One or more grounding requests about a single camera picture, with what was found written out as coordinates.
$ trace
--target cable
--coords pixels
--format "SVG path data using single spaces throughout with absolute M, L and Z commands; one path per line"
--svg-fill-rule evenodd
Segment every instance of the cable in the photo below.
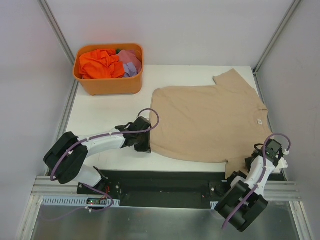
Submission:
M 109 198 L 109 199 L 111 200 L 111 204 L 110 204 L 110 205 L 108 205 L 108 206 L 106 206 L 106 207 L 104 207 L 104 208 L 102 208 L 102 209 L 99 209 L 99 210 L 95 210 L 95 209 L 92 209 L 92 208 L 91 208 L 91 209 L 89 210 L 89 212 L 94 212 L 94 213 L 103 212 L 103 211 L 109 209 L 113 204 L 115 204 L 115 201 L 113 200 L 113 198 L 112 198 L 109 194 L 107 194 L 107 193 L 105 193 L 105 192 L 102 192 L 102 191 L 99 191 L 99 190 L 97 190 L 97 189 L 94 189 L 93 187 L 91 187 L 91 186 L 89 186 L 89 185 L 87 185 L 87 184 L 82 183 L 82 185 L 85 186 L 85 187 L 87 187 L 88 189 L 90 189 L 90 190 L 92 190 L 92 191 L 95 191 L 95 192 L 97 192 L 97 193 L 99 193 L 99 194 L 102 194 L 103 197 L 107 197 L 107 198 Z M 58 220 L 60 220 L 60 219 L 63 219 L 63 218 L 65 218 L 65 217 L 73 214 L 74 212 L 80 210 L 80 209 L 87 209 L 87 208 L 88 208 L 88 206 L 85 206 L 85 207 L 83 207 L 83 206 L 77 207 L 76 209 L 73 209 L 72 211 L 70 211 L 70 212 L 68 212 L 68 213 L 66 213 L 66 214 L 64 214 L 64 215 L 62 215 L 62 216 L 59 216 L 59 217 L 56 217 L 56 218 L 51 218 L 51 219 L 48 219 L 48 218 L 43 217 L 42 212 L 40 211 L 40 212 L 39 212 L 39 217 L 40 217 L 42 220 L 46 221 L 46 222 L 54 222 L 54 221 L 58 221 Z
M 243 200 L 234 208 L 234 210 L 229 214 L 229 216 L 225 219 L 223 225 L 222 225 L 222 229 L 224 230 L 229 221 L 232 219 L 232 217 L 236 214 L 236 212 L 245 204 L 245 202 L 248 200 L 248 198 L 250 198 L 250 196 L 255 192 L 255 190 L 258 188 L 258 184 L 262 182 L 262 180 L 265 177 L 266 171 L 267 171 L 267 157 L 266 157 L 266 146 L 267 146 L 267 142 L 270 138 L 272 138 L 273 136 L 282 136 L 284 138 L 286 138 L 288 140 L 288 148 L 286 149 L 287 151 L 290 150 L 291 148 L 291 140 L 289 139 L 289 137 L 287 137 L 286 135 L 282 134 L 282 133 L 273 133 L 270 136 L 268 136 L 266 138 L 266 140 L 263 143 L 262 146 L 262 156 L 263 156 L 263 169 L 262 169 L 262 173 L 260 178 L 258 179 L 257 183 L 254 185 L 254 187 L 252 188 L 252 190 L 243 198 Z
M 262 143 L 257 143 L 257 144 L 255 144 L 255 145 L 254 145 L 254 149 L 258 149 L 258 148 L 257 148 L 258 146 L 263 146 L 263 144 L 262 144 Z
M 76 146 L 78 146 L 78 145 L 80 145 L 80 144 L 82 144 L 82 143 L 84 143 L 84 142 L 86 142 L 86 141 L 90 141 L 90 140 L 94 140 L 94 139 L 98 139 L 98 138 L 103 138 L 103 137 L 106 137 L 106 136 L 112 136 L 112 135 L 142 134 L 142 133 L 150 132 L 151 130 L 155 129 L 155 128 L 159 125 L 159 122 L 160 122 L 159 114 L 158 114 L 155 110 L 153 110 L 153 109 L 151 109 L 151 108 L 145 108 L 145 109 L 141 110 L 141 111 L 138 113 L 138 117 L 140 116 L 141 113 L 143 113 L 144 111 L 147 111 L 147 110 L 154 112 L 155 115 L 156 115 L 156 117 L 157 117 L 157 122 L 156 122 L 156 124 L 155 124 L 153 127 L 149 128 L 149 129 L 147 129 L 147 130 L 140 130 L 140 131 L 123 131 L 123 132 L 104 133 L 104 134 L 92 136 L 92 137 L 90 137 L 89 139 L 86 139 L 86 138 L 85 138 L 85 139 L 83 139 L 83 140 L 81 140 L 81 141 L 76 142 L 76 143 L 73 144 L 71 147 L 69 147 L 69 148 L 65 151 L 65 153 L 61 156 L 61 158 L 58 160 L 58 162 L 56 163 L 56 165 L 54 166 L 54 168 L 53 168 L 53 170 L 52 170 L 52 173 L 51 173 L 51 176 L 50 176 L 50 180 L 51 180 L 51 181 L 56 181 L 56 180 L 57 180 L 57 178 L 54 178 L 54 176 L 55 176 L 56 171 L 57 171 L 59 165 L 61 164 L 61 162 L 62 162 L 62 161 L 64 160 L 64 158 L 68 155 L 68 153 L 71 152 Z M 93 188 L 93 187 L 91 187 L 91 186 L 89 186 L 89 185 L 87 185 L 87 184 L 84 184 L 84 183 L 82 183 L 82 185 L 85 186 L 85 187 L 87 187 L 88 189 L 90 189 L 90 190 L 92 190 L 92 191 L 95 191 L 95 192 L 97 192 L 97 193 L 99 193 L 99 194 L 102 194 L 102 195 L 103 195 L 103 198 L 109 198 L 109 199 L 111 200 L 111 204 L 110 204 L 110 205 L 108 205 L 108 206 L 106 206 L 106 207 L 104 207 L 104 208 L 102 208 L 102 209 L 99 209 L 99 210 L 95 210 L 95 209 L 92 209 L 92 208 L 91 208 L 91 209 L 89 210 L 90 212 L 94 212 L 94 213 L 103 212 L 103 211 L 109 209 L 112 205 L 114 205 L 115 201 L 113 200 L 113 198 L 112 198 L 110 195 L 108 195 L 108 193 L 99 191 L 99 190 L 97 190 L 97 189 L 95 189 L 95 188 Z M 64 214 L 64 215 L 62 215 L 62 216 L 59 216 L 59 217 L 56 217 L 56 218 L 52 218 L 52 219 L 44 218 L 44 217 L 42 216 L 41 211 L 40 211 L 40 212 L 39 212 L 39 217 L 40 217 L 42 220 L 45 220 L 45 221 L 48 221 L 48 222 L 54 222 L 54 221 L 63 219 L 63 218 L 65 218 L 65 217 L 69 216 L 70 214 L 72 214 L 72 213 L 80 210 L 80 209 L 87 209 L 87 208 L 88 208 L 87 206 L 86 206 L 85 208 L 83 208 L 83 207 L 78 207 L 78 208 L 73 209 L 72 211 L 68 212 L 67 214 Z
M 103 138 L 103 137 L 106 137 L 106 136 L 113 136 L 113 135 L 143 134 L 143 133 L 147 133 L 147 132 L 150 132 L 151 130 L 155 129 L 159 125 L 159 122 L 160 122 L 159 114 L 155 110 L 153 110 L 151 108 L 145 108 L 145 109 L 143 109 L 143 110 L 141 110 L 139 112 L 138 117 L 140 116 L 141 113 L 143 113 L 144 111 L 147 111 L 147 110 L 154 112 L 156 117 L 157 117 L 157 122 L 153 127 L 149 128 L 147 130 L 140 130 L 140 131 L 117 131 L 117 132 L 112 132 L 112 133 L 103 133 L 103 134 L 99 134 L 99 135 L 96 135 L 96 136 L 92 136 L 89 139 L 85 138 L 85 139 L 83 139 L 81 141 L 76 142 L 71 147 L 69 147 L 65 151 L 65 153 L 60 157 L 59 161 L 56 163 L 56 165 L 54 166 L 54 168 L 52 170 L 52 173 L 50 175 L 50 180 L 51 181 L 56 181 L 57 180 L 57 178 L 54 178 L 54 177 L 55 177 L 56 171 L 57 171 L 59 165 L 61 164 L 61 162 L 65 159 L 65 157 L 68 155 L 69 152 L 71 152 L 76 146 L 78 146 L 78 145 L 80 145 L 80 144 L 82 144 L 84 142 L 87 142 L 87 141 L 90 141 L 90 140 L 94 140 L 94 139 Z

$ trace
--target orange basket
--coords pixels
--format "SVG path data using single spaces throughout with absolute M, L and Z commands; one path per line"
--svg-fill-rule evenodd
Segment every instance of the orange basket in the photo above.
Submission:
M 136 57 L 141 61 L 141 71 L 138 75 L 133 77 L 82 79 L 82 76 L 79 74 L 79 58 L 82 54 L 97 49 L 134 50 Z M 144 50 L 140 45 L 135 43 L 97 44 L 84 46 L 76 54 L 75 63 L 73 66 L 73 76 L 80 82 L 84 90 L 90 95 L 136 94 L 142 88 L 143 71 Z

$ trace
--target t-shirt sleeve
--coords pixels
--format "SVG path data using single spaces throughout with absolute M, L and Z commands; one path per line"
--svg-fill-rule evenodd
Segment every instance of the t-shirt sleeve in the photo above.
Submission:
M 232 91 L 250 90 L 252 87 L 234 69 L 227 71 L 219 76 L 214 76 L 213 80 L 218 86 L 223 86 Z

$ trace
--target metal floor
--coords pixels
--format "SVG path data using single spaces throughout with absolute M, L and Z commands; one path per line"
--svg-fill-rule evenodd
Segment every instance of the metal floor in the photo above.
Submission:
M 39 214 L 53 219 L 73 206 L 42 205 Z M 244 232 L 214 210 L 112 207 L 100 213 L 80 209 L 57 221 L 38 217 L 33 240 L 298 240 L 288 202 L 269 202 L 266 210 Z

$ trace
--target white tabletop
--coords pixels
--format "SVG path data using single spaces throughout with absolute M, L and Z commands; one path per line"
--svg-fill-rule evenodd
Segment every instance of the white tabletop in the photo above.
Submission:
M 67 132 L 92 135 L 133 122 L 140 110 L 149 108 L 154 90 L 168 86 L 214 85 L 213 76 L 234 68 L 257 91 L 249 66 L 145 65 L 142 89 L 137 94 L 90 96 L 79 84 Z M 142 116 L 148 118 L 149 112 Z M 225 172 L 225 163 L 202 163 L 171 159 L 157 153 L 135 152 L 133 147 L 93 155 L 84 162 L 101 170 Z

